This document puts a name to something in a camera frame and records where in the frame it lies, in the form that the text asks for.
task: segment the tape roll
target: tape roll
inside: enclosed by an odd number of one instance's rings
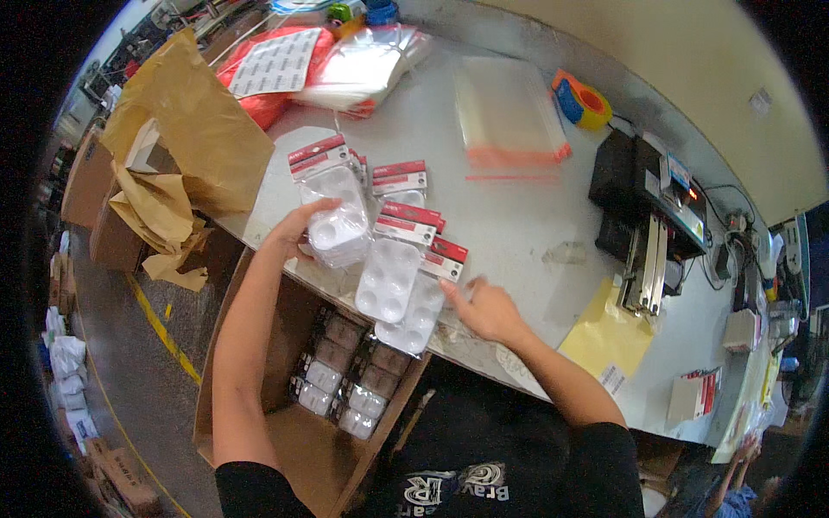
[[[613,117],[610,103],[603,95],[562,69],[555,73],[552,87],[565,117],[580,128],[596,131]]]

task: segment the red plastic bag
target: red plastic bag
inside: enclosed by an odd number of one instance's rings
[[[239,64],[241,63],[242,58],[247,56],[248,52],[250,52],[250,49],[252,49],[254,45],[261,43],[262,41],[273,40],[274,38],[288,36],[290,34],[294,34],[295,32],[306,31],[313,28],[314,27],[284,27],[281,29],[272,29],[270,31],[263,32],[262,34],[258,34],[247,41],[242,41],[239,46],[236,47],[236,50],[230,54],[227,61],[222,64],[219,71],[216,72],[216,76],[224,86],[230,86],[230,82],[233,80],[233,74],[235,74],[239,69]],[[334,35],[330,31],[322,29],[319,34],[319,38],[317,39],[317,45],[313,49],[311,60],[308,64],[308,78],[306,79],[306,83],[310,78],[317,74],[317,69],[325,62],[325,58],[333,46]],[[250,115],[250,117],[259,125],[260,128],[267,130],[276,122],[276,119],[284,113],[288,107],[289,101],[290,93],[284,92],[278,94],[251,95],[250,97],[239,99],[239,104],[242,105],[242,108],[248,113],[248,115]]]

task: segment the black t-shirt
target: black t-shirt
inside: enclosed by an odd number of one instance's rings
[[[388,471],[354,516],[644,514],[630,432],[569,429],[551,405],[488,380],[438,392]],[[271,467],[229,462],[216,485],[228,518],[313,516]]]

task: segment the table surface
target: table surface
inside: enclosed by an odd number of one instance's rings
[[[444,236],[469,249],[462,279],[486,274],[490,282],[504,286],[538,336],[557,348],[602,279],[623,268],[595,248],[601,212],[587,199],[596,149],[608,131],[588,133],[562,121],[573,156],[559,167],[559,182],[465,180],[473,172],[463,151],[453,87],[453,66],[463,55],[492,53],[438,39],[432,55],[401,80],[370,119],[340,117],[339,128],[350,147],[368,156],[369,167],[426,161],[427,207],[443,213],[448,222]],[[258,249],[270,229],[299,205],[288,172],[288,153],[334,134],[336,127],[331,111],[291,108],[268,131],[276,150],[255,208],[249,215],[225,216],[216,222]],[[555,262],[554,250],[565,242],[584,244],[583,264]],[[713,433],[713,438],[708,438],[712,420],[728,423],[733,406],[693,422],[666,422],[675,376],[725,365],[727,378],[732,364],[736,364],[735,373],[745,371],[744,357],[729,358],[720,347],[732,290],[715,292],[705,281],[701,261],[696,262],[682,295],[667,299],[662,330],[654,337],[636,375],[617,394],[617,402],[632,428],[717,446],[721,434],[718,437]],[[294,260],[285,269],[331,300],[356,311],[354,292],[361,264],[348,270],[330,270]],[[450,309],[441,313],[429,349],[546,399],[511,352],[471,336]],[[732,392],[736,394],[742,384],[735,383]]]

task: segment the machine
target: machine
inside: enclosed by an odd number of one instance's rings
[[[596,246],[625,263],[620,306],[656,316],[681,294],[684,261],[703,255],[705,197],[682,163],[645,133],[614,129],[599,146],[588,198],[603,211]]]

